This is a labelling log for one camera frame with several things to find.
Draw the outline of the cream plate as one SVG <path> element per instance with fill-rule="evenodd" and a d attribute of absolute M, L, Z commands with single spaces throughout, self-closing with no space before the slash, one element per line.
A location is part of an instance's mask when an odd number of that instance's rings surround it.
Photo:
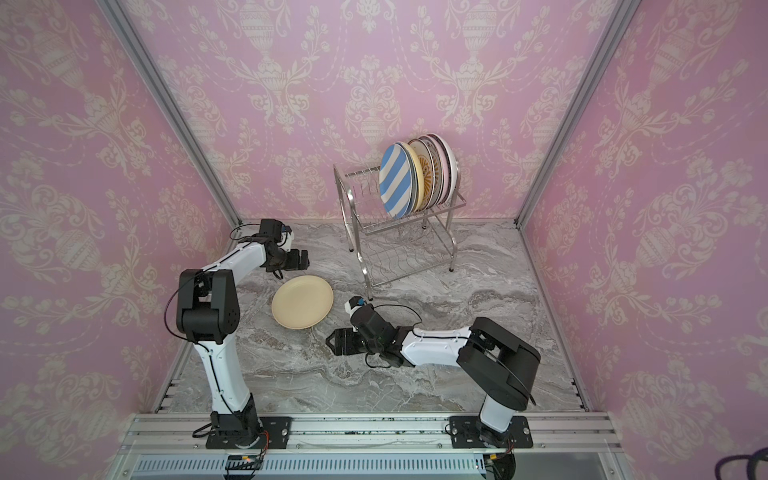
<path fill-rule="evenodd" d="M 276 291 L 271 311 L 279 325 L 301 330 L 324 320 L 333 303 L 334 293 L 325 279 L 303 275 L 287 281 Z"/>

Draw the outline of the chrome wire dish rack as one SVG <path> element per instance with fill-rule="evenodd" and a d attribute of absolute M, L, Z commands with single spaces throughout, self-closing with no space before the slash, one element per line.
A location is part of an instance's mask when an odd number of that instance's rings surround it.
<path fill-rule="evenodd" d="M 390 217 L 379 198 L 377 167 L 343 171 L 333 168 L 349 251 L 372 300 L 387 284 L 428 270 L 455 270 L 458 242 L 452 231 L 456 211 L 467 205 L 460 192 L 447 203 L 401 219 Z"/>

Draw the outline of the blue striped plate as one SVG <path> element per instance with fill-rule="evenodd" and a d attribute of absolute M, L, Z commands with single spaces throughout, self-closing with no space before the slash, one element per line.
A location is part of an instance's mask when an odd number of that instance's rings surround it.
<path fill-rule="evenodd" d="M 411 172 L 411 198 L 409 203 L 408 215 L 416 211 L 416 207 L 419 201 L 419 183 L 418 173 L 420 171 L 418 156 L 413 148 L 406 142 L 400 142 L 400 146 L 404 149 L 408 158 L 408 165 Z"/>
<path fill-rule="evenodd" d="M 410 156 L 400 142 L 385 151 L 378 182 L 380 199 L 387 214 L 394 219 L 405 216 L 411 205 L 413 175 Z"/>

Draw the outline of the yellow plate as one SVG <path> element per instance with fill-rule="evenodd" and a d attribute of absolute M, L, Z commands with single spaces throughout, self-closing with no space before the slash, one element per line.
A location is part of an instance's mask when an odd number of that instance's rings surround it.
<path fill-rule="evenodd" d="M 420 157 L 418 156 L 417 152 L 408 143 L 405 143 L 404 147 L 406 152 L 409 155 L 409 158 L 411 159 L 411 163 L 413 166 L 413 180 L 414 180 L 413 192 L 415 193 L 415 200 L 414 200 L 411 212 L 415 213 L 422 208 L 422 205 L 424 202 L 424 197 L 425 197 L 424 175 L 423 175 L 423 169 L 422 169 Z"/>

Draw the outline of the blue striped plate front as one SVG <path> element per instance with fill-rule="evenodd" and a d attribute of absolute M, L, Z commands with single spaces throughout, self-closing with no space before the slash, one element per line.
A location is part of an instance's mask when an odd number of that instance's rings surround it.
<path fill-rule="evenodd" d="M 406 142 L 400 142 L 400 146 L 404 149 L 408 158 L 408 165 L 411 172 L 411 198 L 409 203 L 408 215 L 416 211 L 416 207 L 419 201 L 419 183 L 418 173 L 420 171 L 418 156 L 413 148 Z"/>

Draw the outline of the sunburst pattern plate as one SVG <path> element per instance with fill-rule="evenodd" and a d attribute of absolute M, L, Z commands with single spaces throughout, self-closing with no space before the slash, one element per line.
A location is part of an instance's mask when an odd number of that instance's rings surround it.
<path fill-rule="evenodd" d="M 419 211 L 425 210 L 434 204 L 436 195 L 436 173 L 433 157 L 426 145 L 421 139 L 412 139 L 409 145 L 416 152 L 422 171 L 423 195 L 419 205 Z"/>
<path fill-rule="evenodd" d="M 420 140 L 427 145 L 427 149 L 433 159 L 434 166 L 434 192 L 432 195 L 431 207 L 438 206 L 442 199 L 445 190 L 444 182 L 446 177 L 446 167 L 444 166 L 445 156 L 442 148 L 438 145 L 437 140 L 431 135 L 423 135 Z"/>

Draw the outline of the pink bear plate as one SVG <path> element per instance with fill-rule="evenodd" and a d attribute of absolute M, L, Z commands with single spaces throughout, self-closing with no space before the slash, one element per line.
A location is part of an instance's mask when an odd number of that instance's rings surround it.
<path fill-rule="evenodd" d="M 448 189 L 447 189 L 446 198 L 445 198 L 445 201 L 448 202 L 450 200 L 450 198 L 452 197 L 452 195 L 454 193 L 454 190 L 455 190 L 455 187 L 456 187 L 456 182 L 457 182 L 457 164 L 456 164 L 456 158 L 455 158 L 455 155 L 453 153 L 453 150 L 449 146 L 448 142 L 445 139 L 441 139 L 441 142 L 443 143 L 443 146 L 444 146 L 444 149 L 445 149 L 445 152 L 446 152 L 446 156 L 447 156 L 447 159 L 448 159 L 448 177 L 449 177 L 449 180 L 448 180 Z"/>

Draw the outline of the petal pattern plate orange rim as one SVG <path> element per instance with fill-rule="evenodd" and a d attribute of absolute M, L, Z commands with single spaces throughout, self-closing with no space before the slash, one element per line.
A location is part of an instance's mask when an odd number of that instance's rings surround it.
<path fill-rule="evenodd" d="M 440 199 L 440 204 L 444 204 L 452 198 L 458 188 L 460 171 L 457 158 L 448 142 L 440 135 L 429 133 L 428 136 L 436 142 L 445 157 L 444 173 L 446 180 L 444 181 L 443 195 Z"/>

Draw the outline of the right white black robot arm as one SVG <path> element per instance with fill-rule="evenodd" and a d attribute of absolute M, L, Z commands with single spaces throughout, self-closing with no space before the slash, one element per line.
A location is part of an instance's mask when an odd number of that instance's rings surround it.
<path fill-rule="evenodd" d="M 513 418 L 536 403 L 533 386 L 541 354 L 535 347 L 487 317 L 475 318 L 468 327 L 430 331 L 420 322 L 395 326 L 378 306 L 359 296 L 351 298 L 345 310 L 351 325 L 325 339 L 334 355 L 375 355 L 385 368 L 460 368 L 485 393 L 470 444 L 515 446 Z"/>

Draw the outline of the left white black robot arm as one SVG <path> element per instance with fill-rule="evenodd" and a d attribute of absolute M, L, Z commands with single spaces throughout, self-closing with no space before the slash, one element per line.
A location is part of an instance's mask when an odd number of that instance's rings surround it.
<path fill-rule="evenodd" d="M 236 352 L 235 332 L 241 310 L 237 284 L 262 269 L 281 279 L 285 271 L 309 267 L 306 250 L 292 247 L 290 226 L 263 219 L 258 230 L 234 240 L 233 248 L 209 265 L 186 269 L 170 299 L 177 302 L 176 328 L 168 332 L 194 346 L 211 391 L 210 422 L 193 433 L 208 449 L 258 449 L 269 446 L 269 433 L 259 418 Z"/>

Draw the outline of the black object bottom right corner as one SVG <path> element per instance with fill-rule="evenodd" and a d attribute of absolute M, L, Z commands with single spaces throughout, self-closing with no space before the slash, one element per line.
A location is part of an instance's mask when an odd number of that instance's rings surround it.
<path fill-rule="evenodd" d="M 724 469 L 733 463 L 737 463 L 743 465 L 746 479 L 756 480 L 760 464 L 767 462 L 767 451 L 768 448 L 764 447 L 750 454 L 729 455 L 719 459 L 714 465 L 714 478 L 722 480 Z"/>

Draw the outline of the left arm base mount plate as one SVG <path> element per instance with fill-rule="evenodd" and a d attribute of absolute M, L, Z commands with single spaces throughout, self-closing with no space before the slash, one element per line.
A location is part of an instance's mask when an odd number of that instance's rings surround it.
<path fill-rule="evenodd" d="M 293 418 L 267 416 L 261 417 L 260 420 L 262 429 L 257 433 L 225 433 L 218 430 L 208 436 L 205 446 L 210 450 L 285 450 L 290 439 Z"/>

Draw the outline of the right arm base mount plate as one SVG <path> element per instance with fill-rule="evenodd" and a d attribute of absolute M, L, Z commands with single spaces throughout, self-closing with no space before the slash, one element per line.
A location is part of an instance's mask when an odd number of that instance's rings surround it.
<path fill-rule="evenodd" d="M 501 448 L 531 449 L 531 429 L 523 416 L 513 416 L 504 432 L 483 424 L 478 416 L 455 415 L 449 418 L 446 433 L 454 449 Z"/>

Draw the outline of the aluminium front rail frame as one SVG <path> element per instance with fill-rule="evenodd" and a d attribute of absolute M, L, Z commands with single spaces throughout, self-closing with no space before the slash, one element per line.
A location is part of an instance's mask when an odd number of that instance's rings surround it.
<path fill-rule="evenodd" d="M 605 413 L 525 412 L 531 449 L 454 449 L 456 413 L 286 414 L 285 450 L 207 449 L 199 414 L 139 415 L 110 479 L 629 479 Z"/>

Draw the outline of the left aluminium corner post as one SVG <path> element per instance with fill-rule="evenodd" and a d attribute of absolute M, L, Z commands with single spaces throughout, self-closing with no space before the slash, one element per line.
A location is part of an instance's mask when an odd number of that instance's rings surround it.
<path fill-rule="evenodd" d="M 116 38 L 131 59 L 137 73 L 144 81 L 167 123 L 174 131 L 179 143 L 197 169 L 204 184 L 212 194 L 216 204 L 231 226 L 241 221 L 232 199 L 224 188 L 215 169 L 209 162 L 203 144 L 194 134 L 180 104 L 175 99 L 170 87 L 164 80 L 157 62 L 140 38 L 126 8 L 119 1 L 96 0 L 96 5 L 103 13 Z"/>

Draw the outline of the aluminium corner post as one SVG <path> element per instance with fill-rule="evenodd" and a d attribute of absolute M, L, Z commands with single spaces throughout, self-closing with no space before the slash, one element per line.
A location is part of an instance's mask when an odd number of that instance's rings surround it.
<path fill-rule="evenodd" d="M 516 226 L 520 231 L 530 222 L 533 211 L 556 168 L 557 162 L 568 145 L 582 115 L 589 106 L 590 100 L 640 4 L 640 0 L 617 2 L 600 40 L 586 64 L 582 78 L 565 110 L 565 115 L 555 132 L 552 143 L 526 194 L 520 213 L 516 218 Z"/>
<path fill-rule="evenodd" d="M 137 73 L 144 81 L 167 123 L 174 131 L 179 143 L 197 169 L 204 184 L 212 194 L 216 204 L 231 226 L 241 221 L 232 199 L 224 188 L 215 169 L 209 162 L 203 144 L 194 134 L 180 104 L 175 99 L 170 87 L 164 80 L 157 62 L 140 38 L 126 8 L 119 1 L 96 0 L 96 5 L 103 13 L 116 38 L 131 59 Z"/>

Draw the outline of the right aluminium corner post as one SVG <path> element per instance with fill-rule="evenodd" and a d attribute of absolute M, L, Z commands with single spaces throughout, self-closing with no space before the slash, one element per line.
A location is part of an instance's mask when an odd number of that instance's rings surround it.
<path fill-rule="evenodd" d="M 586 64 L 582 78 L 565 110 L 565 115 L 555 132 L 552 143 L 526 194 L 520 213 L 516 218 L 516 226 L 520 231 L 530 222 L 533 211 L 556 168 L 557 162 L 568 145 L 582 115 L 589 106 L 590 100 L 640 4 L 640 0 L 617 2 L 600 40 Z"/>

